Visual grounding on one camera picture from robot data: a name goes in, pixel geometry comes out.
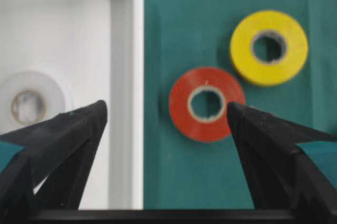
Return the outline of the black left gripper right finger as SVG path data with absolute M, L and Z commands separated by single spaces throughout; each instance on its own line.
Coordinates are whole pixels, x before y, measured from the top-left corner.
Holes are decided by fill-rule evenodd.
M 303 149 L 335 136 L 236 102 L 227 121 L 254 203 L 238 223 L 336 223 L 336 187 Z

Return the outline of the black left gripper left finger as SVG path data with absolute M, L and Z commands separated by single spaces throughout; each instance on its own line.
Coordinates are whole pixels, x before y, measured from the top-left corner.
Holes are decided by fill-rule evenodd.
M 25 223 L 40 210 L 77 210 L 107 124 L 99 100 L 1 135 L 18 148 L 1 171 L 1 223 Z

